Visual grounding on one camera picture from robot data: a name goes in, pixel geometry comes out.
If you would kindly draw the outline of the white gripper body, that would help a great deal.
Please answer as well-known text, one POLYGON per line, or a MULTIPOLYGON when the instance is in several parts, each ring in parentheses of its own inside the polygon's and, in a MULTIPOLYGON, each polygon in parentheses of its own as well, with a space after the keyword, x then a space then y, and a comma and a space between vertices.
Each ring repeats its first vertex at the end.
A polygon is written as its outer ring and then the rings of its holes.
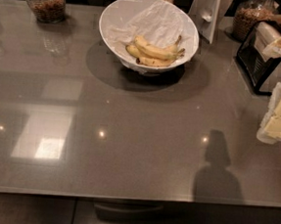
POLYGON ((274 111, 275 111, 275 108, 277 107, 277 105, 279 104, 280 99, 281 99, 281 82, 278 82, 276 84, 276 86, 273 88, 272 95, 270 96, 270 99, 269 99, 267 112, 264 115, 264 118, 262 119, 262 121, 260 122, 259 129, 257 131, 258 140, 262 141, 264 144, 275 144, 275 143, 281 141, 281 139, 274 139, 274 138, 268 136, 264 131, 267 122, 274 115, 279 116, 279 115, 276 115, 274 111))

